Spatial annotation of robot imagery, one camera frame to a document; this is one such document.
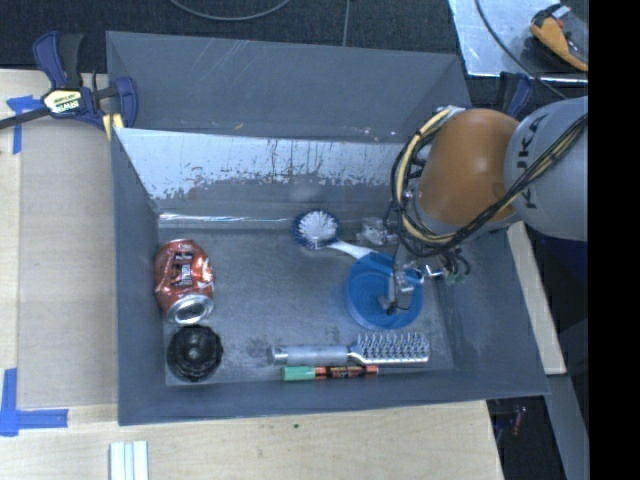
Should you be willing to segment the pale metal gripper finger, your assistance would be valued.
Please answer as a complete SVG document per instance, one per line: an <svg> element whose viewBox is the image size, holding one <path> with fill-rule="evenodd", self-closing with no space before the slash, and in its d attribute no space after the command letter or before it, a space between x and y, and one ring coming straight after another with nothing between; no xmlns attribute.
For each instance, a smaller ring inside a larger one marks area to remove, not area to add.
<svg viewBox="0 0 640 480"><path fill-rule="evenodd" d="M409 282L406 272L393 269L378 302L387 315L394 315L409 310L413 293L414 286Z"/></svg>
<svg viewBox="0 0 640 480"><path fill-rule="evenodd" d="M362 219L358 240L370 246L387 246L396 244L398 236L386 227L381 218L366 217Z"/></svg>

